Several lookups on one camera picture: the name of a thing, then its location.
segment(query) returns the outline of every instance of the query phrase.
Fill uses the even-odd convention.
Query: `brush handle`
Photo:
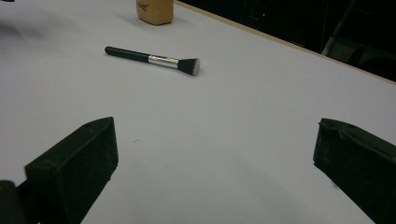
[[[116,49],[113,47],[106,47],[105,52],[108,55],[116,56],[119,58],[130,59],[130,60],[139,61],[142,63],[149,62],[149,54],[146,54],[146,53],[140,53],[140,52],[131,51],[128,49]]]

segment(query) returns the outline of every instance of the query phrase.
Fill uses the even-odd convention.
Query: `black object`
[[[25,166],[27,180],[17,187],[18,197],[9,181],[1,182],[8,192],[0,191],[0,198],[8,197],[1,203],[16,204],[17,212],[10,217],[7,206],[0,207],[0,223],[81,223],[118,162],[113,118],[81,126]]]
[[[154,63],[165,67],[176,68],[177,70],[194,77],[197,76],[199,72],[199,59],[174,59],[113,47],[106,47],[105,52],[111,56],[130,59],[141,63]]]
[[[375,223],[396,223],[396,146],[322,119],[314,162]]]

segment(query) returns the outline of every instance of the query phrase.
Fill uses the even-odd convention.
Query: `brush ferrule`
[[[177,68],[178,59],[150,55],[148,56],[148,62],[162,65],[165,67]]]

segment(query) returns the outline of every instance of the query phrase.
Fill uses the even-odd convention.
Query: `brush bristles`
[[[177,70],[195,77],[196,75],[198,75],[199,72],[199,59],[178,60]]]

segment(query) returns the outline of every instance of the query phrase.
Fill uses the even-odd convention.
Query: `makeup brush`
[[[150,55],[147,53],[140,53],[127,49],[116,49],[113,47],[106,47],[105,52],[108,55],[124,59],[130,59],[142,63],[155,63],[165,67],[176,68],[177,70],[194,77],[198,75],[199,72],[199,59],[174,59],[163,56]]]

